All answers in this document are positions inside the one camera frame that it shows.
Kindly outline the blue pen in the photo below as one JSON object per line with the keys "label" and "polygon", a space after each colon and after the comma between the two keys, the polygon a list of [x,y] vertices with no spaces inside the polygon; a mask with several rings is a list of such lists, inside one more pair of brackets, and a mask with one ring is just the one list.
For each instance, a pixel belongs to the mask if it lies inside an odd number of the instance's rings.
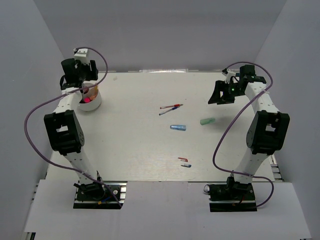
{"label": "blue pen", "polygon": [[179,107],[180,107],[180,106],[172,107],[172,108],[170,108],[170,109],[168,109],[168,110],[165,110],[165,111],[159,113],[158,115],[159,115],[159,116],[162,116],[162,115],[164,115],[164,114],[166,114],[166,113],[169,113],[169,112],[171,112],[171,111],[174,111],[174,110],[178,109]]}

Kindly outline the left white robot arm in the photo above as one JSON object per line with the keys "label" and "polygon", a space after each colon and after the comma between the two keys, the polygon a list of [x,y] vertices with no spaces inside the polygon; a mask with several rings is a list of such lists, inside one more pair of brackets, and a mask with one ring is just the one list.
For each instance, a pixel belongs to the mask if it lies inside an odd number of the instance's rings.
{"label": "left white robot arm", "polygon": [[79,178],[80,185],[89,185],[88,193],[99,200],[105,196],[106,187],[99,172],[92,167],[85,151],[85,134],[75,110],[90,89],[85,81],[98,80],[98,70],[94,60],[68,58],[61,62],[64,75],[60,79],[63,97],[55,110],[44,116],[44,124],[51,148],[66,158]]}

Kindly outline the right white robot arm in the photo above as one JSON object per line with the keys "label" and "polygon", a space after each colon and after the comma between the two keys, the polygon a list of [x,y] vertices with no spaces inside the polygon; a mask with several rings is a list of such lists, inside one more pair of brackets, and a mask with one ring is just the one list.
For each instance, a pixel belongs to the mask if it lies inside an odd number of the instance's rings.
{"label": "right white robot arm", "polygon": [[242,62],[238,72],[228,67],[223,69],[225,79],[216,81],[208,100],[208,104],[224,105],[233,104],[236,97],[246,96],[249,102],[240,112],[243,113],[248,107],[252,107],[254,112],[245,137],[246,152],[239,165],[229,170],[235,181],[225,187],[225,192],[233,200],[243,195],[242,184],[252,183],[261,164],[283,147],[290,123],[290,116],[280,112],[269,95],[273,82],[258,76],[256,67],[254,63]]}

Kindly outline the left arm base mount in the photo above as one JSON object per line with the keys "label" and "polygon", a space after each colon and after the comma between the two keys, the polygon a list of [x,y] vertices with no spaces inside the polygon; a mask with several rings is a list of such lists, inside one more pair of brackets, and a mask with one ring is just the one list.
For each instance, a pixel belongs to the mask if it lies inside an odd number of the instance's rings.
{"label": "left arm base mount", "polygon": [[108,185],[110,191],[104,186],[98,186],[96,182],[91,184],[75,183],[73,209],[120,210],[126,198],[127,183],[104,183]]}

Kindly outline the white round organizer container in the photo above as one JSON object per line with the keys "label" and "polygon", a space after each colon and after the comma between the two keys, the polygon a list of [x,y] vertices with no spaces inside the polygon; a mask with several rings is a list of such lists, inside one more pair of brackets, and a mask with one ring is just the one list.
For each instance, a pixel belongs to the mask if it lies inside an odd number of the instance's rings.
{"label": "white round organizer container", "polygon": [[93,101],[88,102],[88,103],[84,102],[85,98],[89,98],[90,97],[91,91],[92,91],[91,88],[94,88],[94,87],[92,87],[93,85],[94,84],[92,82],[89,82],[89,81],[85,81],[84,84],[83,84],[84,89],[85,88],[89,88],[89,91],[86,94],[83,93],[84,90],[82,90],[82,92],[81,92],[82,99],[79,102],[78,108],[80,110],[82,110],[82,111],[85,111],[85,112],[93,111],[93,110],[97,109],[102,103],[102,97],[101,97],[101,94],[100,94],[99,90],[98,90],[97,97]]}

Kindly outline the pink black highlighter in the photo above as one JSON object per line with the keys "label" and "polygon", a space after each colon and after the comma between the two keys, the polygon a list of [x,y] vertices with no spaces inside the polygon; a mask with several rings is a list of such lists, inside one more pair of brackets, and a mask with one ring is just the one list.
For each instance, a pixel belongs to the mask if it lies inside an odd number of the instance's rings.
{"label": "pink black highlighter", "polygon": [[87,97],[87,98],[84,99],[84,102],[85,103],[89,103],[89,102],[91,102],[91,99]]}

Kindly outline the pink glue bottle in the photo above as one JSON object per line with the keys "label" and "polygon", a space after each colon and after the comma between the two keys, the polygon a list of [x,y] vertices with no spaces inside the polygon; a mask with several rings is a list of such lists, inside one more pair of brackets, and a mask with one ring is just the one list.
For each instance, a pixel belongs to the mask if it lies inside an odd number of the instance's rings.
{"label": "pink glue bottle", "polygon": [[86,94],[86,93],[88,93],[88,92],[89,92],[89,88],[86,87],[86,88],[83,90],[83,93]]}

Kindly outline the grey orange highlighter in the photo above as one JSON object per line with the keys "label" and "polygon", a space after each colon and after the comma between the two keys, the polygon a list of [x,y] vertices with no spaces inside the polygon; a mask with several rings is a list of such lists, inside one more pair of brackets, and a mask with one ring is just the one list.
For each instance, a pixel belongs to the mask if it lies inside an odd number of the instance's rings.
{"label": "grey orange highlighter", "polygon": [[91,101],[95,100],[96,97],[98,96],[98,94],[99,94],[98,86],[92,87],[92,88],[91,88],[91,94],[90,94],[89,99],[90,99]]}

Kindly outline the blue translucent cap case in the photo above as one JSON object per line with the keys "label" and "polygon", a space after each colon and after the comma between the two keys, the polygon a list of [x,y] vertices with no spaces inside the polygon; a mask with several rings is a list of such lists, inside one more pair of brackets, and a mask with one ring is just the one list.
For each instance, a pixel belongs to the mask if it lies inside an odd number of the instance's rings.
{"label": "blue translucent cap case", "polygon": [[171,130],[177,130],[177,131],[186,131],[187,127],[182,124],[172,124],[170,125]]}

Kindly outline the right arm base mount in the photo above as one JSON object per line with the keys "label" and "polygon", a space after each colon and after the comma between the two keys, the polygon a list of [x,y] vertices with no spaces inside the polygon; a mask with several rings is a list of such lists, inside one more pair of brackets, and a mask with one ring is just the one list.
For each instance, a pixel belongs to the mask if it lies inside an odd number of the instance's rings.
{"label": "right arm base mount", "polygon": [[252,184],[245,184],[246,190],[227,184],[206,184],[203,188],[209,196],[211,213],[256,212],[257,204]]}

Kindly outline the red pen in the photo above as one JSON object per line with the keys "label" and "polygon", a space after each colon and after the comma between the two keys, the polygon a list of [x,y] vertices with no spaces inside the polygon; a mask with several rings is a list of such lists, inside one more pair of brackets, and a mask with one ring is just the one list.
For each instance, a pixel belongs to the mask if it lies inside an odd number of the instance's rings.
{"label": "red pen", "polygon": [[160,109],[168,109],[168,108],[175,108],[175,107],[181,107],[184,104],[174,104],[174,105],[169,105],[169,106],[161,106]]}

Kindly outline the green eraser case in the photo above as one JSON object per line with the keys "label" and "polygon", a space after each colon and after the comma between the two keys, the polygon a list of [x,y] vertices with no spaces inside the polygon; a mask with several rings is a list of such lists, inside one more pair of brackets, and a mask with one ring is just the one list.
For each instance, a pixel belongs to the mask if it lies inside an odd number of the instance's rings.
{"label": "green eraser case", "polygon": [[200,124],[202,125],[202,126],[204,126],[204,125],[208,125],[208,124],[211,124],[211,123],[214,123],[216,120],[215,120],[215,118],[213,118],[213,117],[211,117],[211,118],[205,118],[205,119],[201,119],[200,120]]}

